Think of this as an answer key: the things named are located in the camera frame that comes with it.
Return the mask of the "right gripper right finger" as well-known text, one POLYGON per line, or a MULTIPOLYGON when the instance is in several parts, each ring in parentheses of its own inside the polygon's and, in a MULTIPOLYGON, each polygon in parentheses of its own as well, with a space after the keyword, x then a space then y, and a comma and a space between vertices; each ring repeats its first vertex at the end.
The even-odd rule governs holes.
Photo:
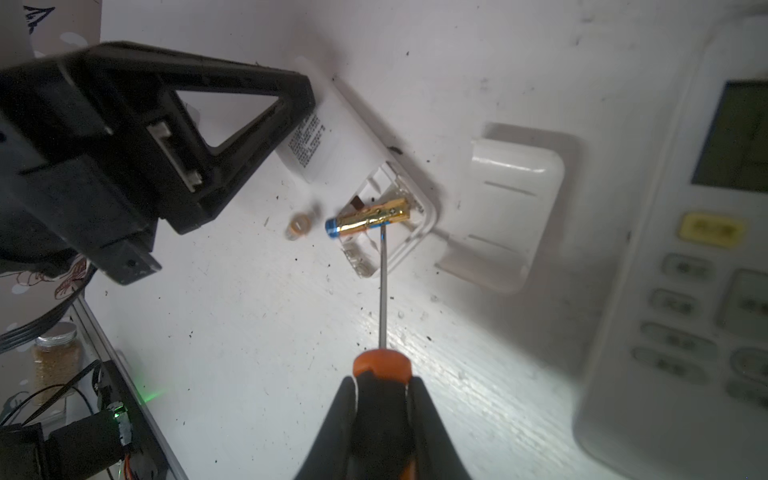
POLYGON ((470 479, 424 381, 413 377, 407 406, 414 439, 414 479, 470 479))

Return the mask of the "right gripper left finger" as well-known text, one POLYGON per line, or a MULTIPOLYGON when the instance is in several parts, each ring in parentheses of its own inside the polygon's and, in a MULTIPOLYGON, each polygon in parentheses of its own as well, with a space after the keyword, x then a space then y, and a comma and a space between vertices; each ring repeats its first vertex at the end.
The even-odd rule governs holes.
POLYGON ((356 412, 356 384, 351 376, 347 376, 339 385, 296 480, 347 477, 356 412))

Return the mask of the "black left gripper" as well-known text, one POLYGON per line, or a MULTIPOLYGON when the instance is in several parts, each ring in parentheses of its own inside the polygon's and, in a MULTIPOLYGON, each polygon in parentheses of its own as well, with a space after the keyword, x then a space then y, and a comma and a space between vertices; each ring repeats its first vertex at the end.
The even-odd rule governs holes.
POLYGON ((215 219, 313 110, 307 76, 133 42, 1 72, 1 270, 57 276, 78 254, 121 285, 161 269, 158 219, 215 219), (182 93, 267 97, 209 145, 182 93))

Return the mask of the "orange black screwdriver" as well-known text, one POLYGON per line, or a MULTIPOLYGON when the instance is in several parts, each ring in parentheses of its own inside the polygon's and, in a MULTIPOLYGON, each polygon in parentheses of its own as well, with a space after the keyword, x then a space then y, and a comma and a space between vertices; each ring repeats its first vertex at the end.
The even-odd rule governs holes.
POLYGON ((387 233, 382 226, 378 347, 365 351, 353 362, 357 408, 350 471, 354 479, 399 479, 414 449, 406 398, 411 363, 387 345, 387 274, 387 233))

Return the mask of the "white remote control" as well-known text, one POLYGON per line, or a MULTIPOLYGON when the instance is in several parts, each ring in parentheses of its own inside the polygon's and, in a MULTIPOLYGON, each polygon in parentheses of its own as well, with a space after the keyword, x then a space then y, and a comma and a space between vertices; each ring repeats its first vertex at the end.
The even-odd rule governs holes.
POLYGON ((292 66, 310 80, 315 109, 276 153, 304 182, 315 212, 314 227, 320 231, 330 218, 397 198, 407 200, 410 217, 386 228, 391 272, 430 233, 437 209, 328 76, 301 56, 292 66))
POLYGON ((634 479, 767 475, 767 17, 689 75, 587 364, 573 433, 634 479))

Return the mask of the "gold blue AAA battery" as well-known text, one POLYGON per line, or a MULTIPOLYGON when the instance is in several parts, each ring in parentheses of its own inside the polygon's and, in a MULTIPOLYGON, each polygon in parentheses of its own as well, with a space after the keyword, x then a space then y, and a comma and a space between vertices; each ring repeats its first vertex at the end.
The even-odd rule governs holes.
POLYGON ((330 218, 324 228, 330 238, 354 235, 385 225, 410 219, 410 204, 405 198, 397 198, 383 204, 366 207, 360 211, 330 218))

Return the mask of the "white battery cover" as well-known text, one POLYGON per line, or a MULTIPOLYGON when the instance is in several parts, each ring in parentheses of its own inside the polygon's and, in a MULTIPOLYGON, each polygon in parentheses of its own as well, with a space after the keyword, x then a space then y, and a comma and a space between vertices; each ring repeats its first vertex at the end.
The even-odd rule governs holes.
POLYGON ((519 293, 564 176, 563 160, 552 150, 474 140, 457 225, 436 267, 496 293, 519 293))

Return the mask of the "gold black AAA battery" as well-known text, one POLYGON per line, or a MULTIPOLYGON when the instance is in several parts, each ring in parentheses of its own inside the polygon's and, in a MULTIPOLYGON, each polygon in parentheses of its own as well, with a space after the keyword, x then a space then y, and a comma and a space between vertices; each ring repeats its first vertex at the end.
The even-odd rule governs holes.
POLYGON ((309 215, 300 213, 295 215, 289 221, 285 231, 285 236, 290 241, 295 241, 305 237, 312 228, 312 219, 309 215))

